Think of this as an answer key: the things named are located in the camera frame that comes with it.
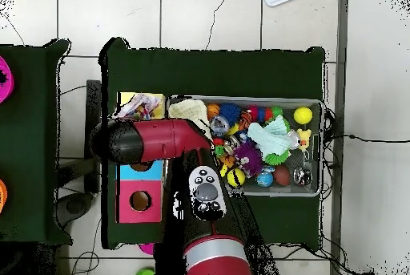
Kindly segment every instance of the green tabletop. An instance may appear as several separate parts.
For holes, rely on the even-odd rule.
[[[168,95],[322,99],[324,50],[302,51],[177,51],[134,50],[113,38],[101,51],[106,110],[112,113],[117,92]],[[162,240],[161,224],[115,223],[115,166],[108,167],[108,191],[102,226],[110,247],[120,242]],[[266,243],[306,243],[319,246],[319,205],[316,197],[249,196]]]
[[[0,241],[69,244],[54,218],[57,184],[57,71],[69,42],[44,47],[0,45],[14,91],[0,103],[0,178],[8,197]]]

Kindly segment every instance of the plastic container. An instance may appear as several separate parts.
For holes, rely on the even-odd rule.
[[[181,96],[172,96],[167,101],[167,106],[180,101]],[[240,189],[245,195],[249,196],[304,196],[313,197],[320,193],[322,188],[322,169],[323,169],[323,131],[324,131],[324,106],[319,100],[314,99],[280,99],[280,98],[249,98],[249,97],[208,97],[208,96],[185,96],[185,98],[200,99],[205,104],[209,103],[235,103],[241,108],[249,108],[252,104],[258,107],[283,108],[283,117],[290,123],[293,130],[301,128],[302,130],[310,129],[312,135],[307,153],[296,149],[291,151],[291,155],[283,163],[291,173],[291,184],[281,186],[275,181],[273,185],[267,188],[260,187],[256,183],[256,176],[246,179],[243,187]],[[308,124],[298,124],[293,119],[293,112],[298,107],[309,107],[312,110],[313,118]],[[302,167],[312,174],[312,182],[309,185],[299,186],[293,179],[293,172],[296,168]]]

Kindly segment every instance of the green ball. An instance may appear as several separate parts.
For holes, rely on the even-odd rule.
[[[141,269],[135,275],[155,275],[152,269]]]

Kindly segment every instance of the red ball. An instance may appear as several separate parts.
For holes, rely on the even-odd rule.
[[[291,183],[291,173],[283,164],[275,166],[273,178],[275,179],[276,183],[280,185],[289,185]]]

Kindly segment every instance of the tennis ball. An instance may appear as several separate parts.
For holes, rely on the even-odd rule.
[[[227,174],[227,182],[234,188],[239,188],[245,183],[245,174],[242,170],[236,168],[229,171]]]
[[[308,107],[298,107],[293,113],[293,118],[299,124],[308,124],[312,117],[312,110]]]
[[[208,104],[207,105],[207,117],[211,120],[216,115],[219,115],[219,105],[218,104]]]

